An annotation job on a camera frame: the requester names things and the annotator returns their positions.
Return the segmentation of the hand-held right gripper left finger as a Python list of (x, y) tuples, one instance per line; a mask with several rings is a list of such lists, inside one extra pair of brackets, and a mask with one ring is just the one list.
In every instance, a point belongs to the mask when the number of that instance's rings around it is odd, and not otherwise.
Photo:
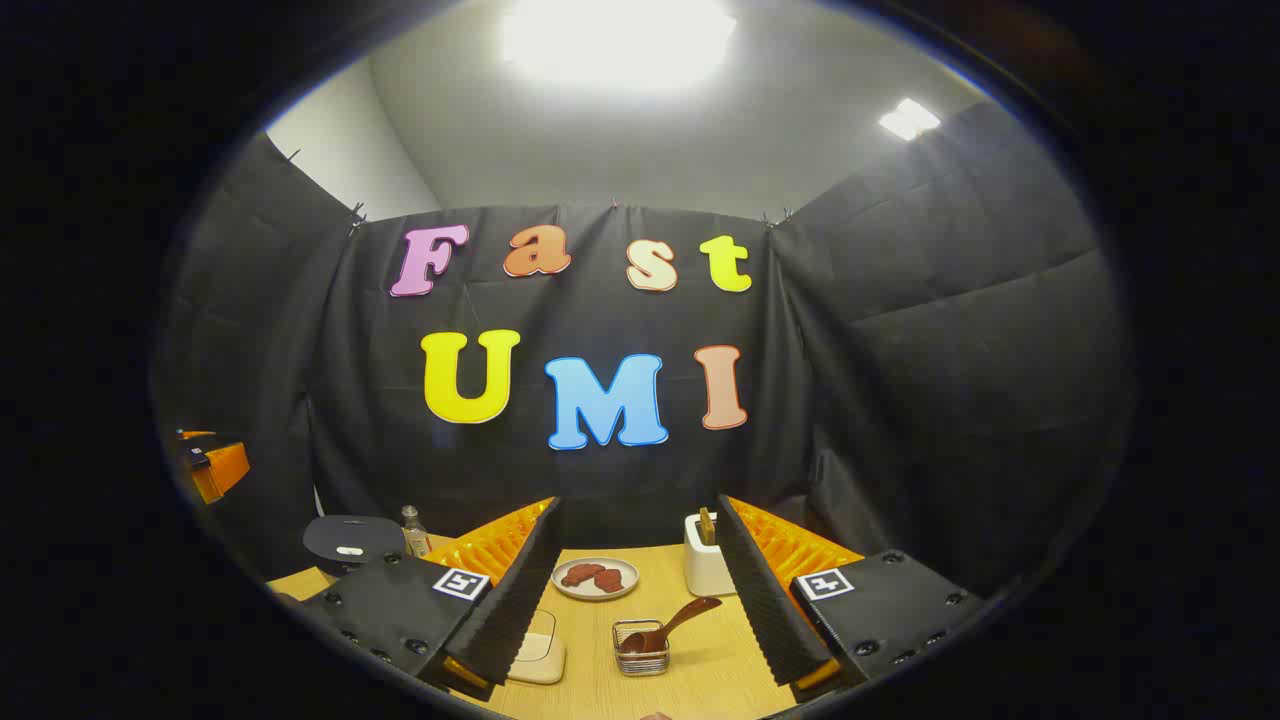
[(384, 552), (301, 601), (300, 616), (411, 678), (489, 700), (563, 548), (561, 506), (544, 498), (428, 559)]

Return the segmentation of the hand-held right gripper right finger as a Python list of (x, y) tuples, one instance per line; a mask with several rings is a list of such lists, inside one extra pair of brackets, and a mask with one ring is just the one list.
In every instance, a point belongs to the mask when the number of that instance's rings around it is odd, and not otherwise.
[(864, 555), (739, 498), (716, 538), (771, 675), (799, 701), (911, 667), (986, 600), (901, 550)]

